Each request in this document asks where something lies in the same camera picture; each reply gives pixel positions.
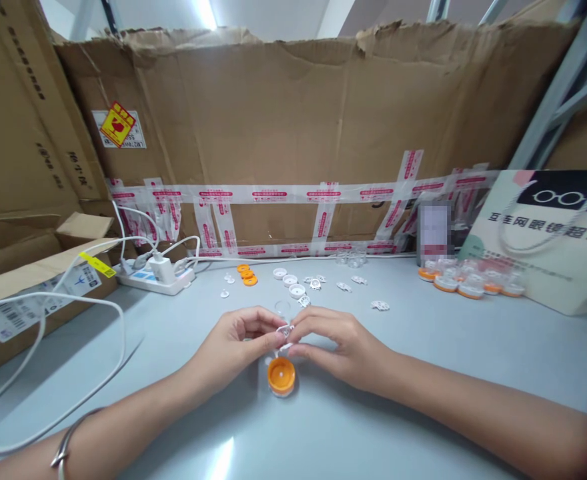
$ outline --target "power strip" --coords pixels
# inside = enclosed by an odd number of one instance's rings
[[[152,271],[138,270],[131,275],[127,275],[119,265],[114,266],[113,269],[116,271],[116,279],[122,285],[163,293],[165,295],[176,295],[185,288],[188,288],[191,282],[195,280],[195,272],[192,268],[185,270],[184,273],[178,276],[175,282],[168,285],[160,283]]]

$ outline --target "yellow label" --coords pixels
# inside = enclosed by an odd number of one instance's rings
[[[118,102],[113,102],[113,105],[107,112],[107,118],[100,127],[100,131],[104,133],[109,140],[111,140],[118,148],[125,143],[127,135],[131,128],[135,125],[135,118],[133,118],[128,111]]]
[[[98,270],[100,273],[102,273],[105,277],[107,278],[111,278],[112,276],[115,275],[115,270],[112,269],[109,265],[107,265],[106,263],[98,260],[95,257],[92,257],[84,252],[82,252],[80,254],[80,256],[82,258],[84,258],[84,260],[87,261],[88,264],[90,264],[90,266],[92,266],[93,268],[95,268],[96,270]]]

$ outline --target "forearm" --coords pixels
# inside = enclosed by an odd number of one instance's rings
[[[207,393],[183,369],[88,417],[74,432],[67,478],[112,479],[169,425],[206,400]],[[0,479],[57,478],[49,464],[64,431],[0,462]]]
[[[382,394],[537,479],[587,477],[587,414],[397,354]]]

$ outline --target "silver bangle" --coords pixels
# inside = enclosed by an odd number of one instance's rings
[[[71,440],[71,436],[73,435],[73,432],[75,432],[76,428],[78,428],[78,426],[80,426],[80,424],[88,416],[93,415],[94,413],[98,413],[103,408],[104,407],[101,407],[101,408],[94,409],[94,410],[91,410],[90,412],[85,413],[82,417],[78,418],[78,420],[76,420],[72,426],[69,427],[69,429],[65,433],[65,436],[62,437],[62,441],[60,442],[60,446],[58,446],[58,450],[55,453],[53,461],[51,462],[51,465],[50,465],[51,468],[58,469],[58,480],[65,480],[65,460],[69,456],[69,442]]]

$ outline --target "bag handle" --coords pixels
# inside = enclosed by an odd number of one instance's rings
[[[510,245],[507,242],[507,240],[505,239],[505,222],[503,222],[503,218],[505,218],[505,216],[507,216],[509,213],[511,213],[511,211],[514,208],[514,205],[516,204],[516,200],[518,200],[518,197],[520,196],[520,194],[523,193],[525,190],[527,190],[527,188],[531,187],[536,182],[537,182],[537,180],[531,180],[531,182],[525,184],[525,186],[523,186],[523,188],[521,188],[517,192],[517,194],[515,194],[513,196],[513,198],[510,200],[510,202],[505,207],[505,210],[502,211],[502,213],[500,214],[500,217],[498,218],[498,221],[500,222],[500,224],[498,226],[498,241],[500,242],[500,246],[505,251],[508,251],[509,253],[527,254],[527,253],[531,253],[533,250],[536,250],[544,245],[548,245],[551,241],[563,236],[565,234],[565,232],[567,230],[569,230],[569,228],[573,227],[576,224],[576,222],[580,218],[580,216],[587,211],[587,200],[585,200],[585,203],[582,204],[581,208],[576,210],[576,213],[572,216],[571,220],[569,220],[569,223],[565,224],[565,226],[563,226],[563,228],[553,232],[547,238],[539,241],[538,243],[530,245],[529,247],[514,247],[514,246]]]

